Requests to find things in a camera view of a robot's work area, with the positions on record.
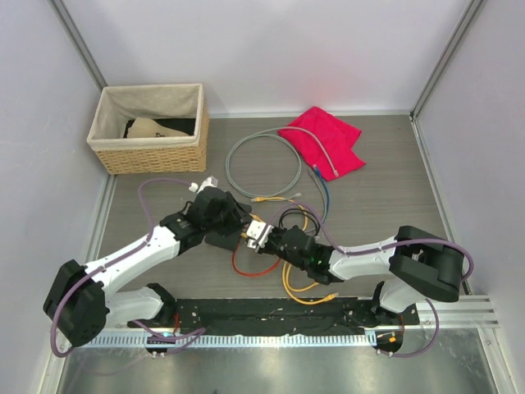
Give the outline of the black network switch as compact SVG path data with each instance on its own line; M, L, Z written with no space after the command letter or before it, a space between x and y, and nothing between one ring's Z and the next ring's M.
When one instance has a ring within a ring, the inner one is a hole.
M241 234L221 236L221 235L218 235L217 233L212 233L212 234L206 235L204 238L204 242L206 244L215 246L223 250L228 250L230 252L236 251L241 240L242 240Z

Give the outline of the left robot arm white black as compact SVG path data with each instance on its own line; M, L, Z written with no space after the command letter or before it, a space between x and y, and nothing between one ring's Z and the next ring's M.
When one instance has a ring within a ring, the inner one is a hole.
M142 323L164 328L176 314L175 298L161 285L137 291L122 287L156 265L200 245L208 234L228 237L252 220L248 205L233 195L207 186L194 201L164 217L132 244L90 263L74 259L58 270L43 304L52 320L52 334L61 333L72 346L92 341L104 328Z

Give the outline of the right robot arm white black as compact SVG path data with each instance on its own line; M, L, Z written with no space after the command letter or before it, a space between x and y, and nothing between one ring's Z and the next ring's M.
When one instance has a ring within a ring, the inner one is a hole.
M416 227L402 226L397 235L375 244L344 247L328 241L321 244L297 226L266 225L256 238L256 251L278 256L322 285L387 276L370 304L373 319L381 324L421 300L458 301L462 282L473 273L466 249Z

